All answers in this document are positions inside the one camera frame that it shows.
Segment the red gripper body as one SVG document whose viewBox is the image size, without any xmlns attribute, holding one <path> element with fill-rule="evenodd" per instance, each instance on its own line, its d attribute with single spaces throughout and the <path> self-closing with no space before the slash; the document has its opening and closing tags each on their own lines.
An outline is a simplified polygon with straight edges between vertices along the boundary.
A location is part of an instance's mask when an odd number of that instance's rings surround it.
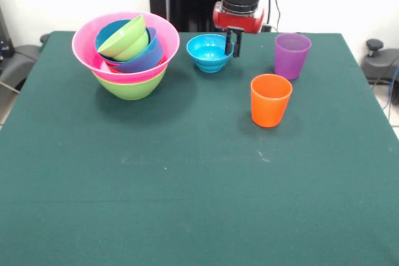
<svg viewBox="0 0 399 266">
<path fill-rule="evenodd" d="M 227 11 L 218 1 L 213 9 L 214 26 L 221 30 L 237 29 L 245 33 L 258 34 L 264 19 L 264 9 L 256 9 L 249 14 L 236 14 Z"/>
</svg>

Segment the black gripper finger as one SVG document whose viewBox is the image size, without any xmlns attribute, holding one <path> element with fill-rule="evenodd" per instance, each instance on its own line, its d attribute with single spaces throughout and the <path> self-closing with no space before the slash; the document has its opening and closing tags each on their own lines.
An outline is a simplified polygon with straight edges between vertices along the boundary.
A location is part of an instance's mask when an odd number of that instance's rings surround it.
<svg viewBox="0 0 399 266">
<path fill-rule="evenodd" d="M 225 51 L 224 51 L 224 53 L 226 55 L 229 55 L 231 53 L 231 51 L 234 49 L 233 42 L 231 40 L 232 33 L 233 33 L 232 29 L 226 30 L 226 43 L 225 43 Z"/>
<path fill-rule="evenodd" d="M 236 41 L 234 44 L 234 58 L 238 58 L 240 56 L 240 50 L 241 50 L 241 41 L 242 41 L 242 31 L 234 31 L 236 35 Z"/>
</svg>

